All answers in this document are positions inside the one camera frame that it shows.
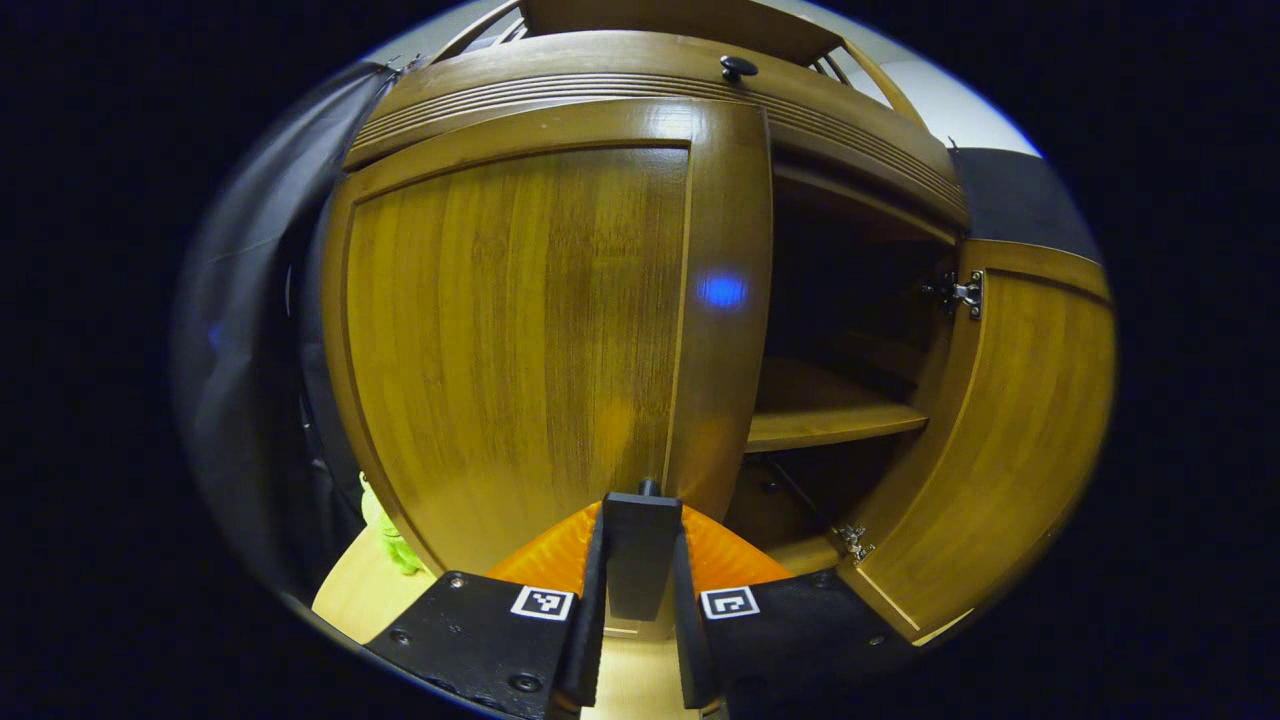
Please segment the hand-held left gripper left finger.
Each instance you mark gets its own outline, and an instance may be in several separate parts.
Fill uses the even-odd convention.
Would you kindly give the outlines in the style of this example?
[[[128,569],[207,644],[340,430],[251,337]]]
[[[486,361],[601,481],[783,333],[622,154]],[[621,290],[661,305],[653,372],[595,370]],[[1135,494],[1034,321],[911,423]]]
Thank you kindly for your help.
[[[602,502],[558,523],[499,571],[448,571],[365,643],[435,692],[517,719],[596,702],[605,615]]]

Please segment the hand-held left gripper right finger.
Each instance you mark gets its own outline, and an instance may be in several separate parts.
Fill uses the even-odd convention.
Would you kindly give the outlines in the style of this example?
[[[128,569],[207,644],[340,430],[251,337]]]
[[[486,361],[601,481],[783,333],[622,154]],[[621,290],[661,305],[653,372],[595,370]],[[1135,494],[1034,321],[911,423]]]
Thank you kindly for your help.
[[[707,716],[852,719],[920,656],[836,570],[792,573],[687,506],[673,570],[684,702]]]

